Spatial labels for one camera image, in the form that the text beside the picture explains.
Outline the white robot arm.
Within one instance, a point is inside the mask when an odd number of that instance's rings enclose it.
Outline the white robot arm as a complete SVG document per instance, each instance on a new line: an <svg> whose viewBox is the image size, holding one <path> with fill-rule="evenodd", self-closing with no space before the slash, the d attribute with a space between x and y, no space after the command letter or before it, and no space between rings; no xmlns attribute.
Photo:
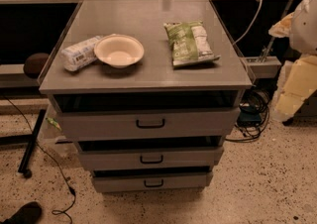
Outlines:
<svg viewBox="0 0 317 224"><path fill-rule="evenodd" d="M317 0L302 0L295 10L273 25L268 33L289 38L289 46L300 54L279 87L273 117L286 122L317 91Z"/></svg>

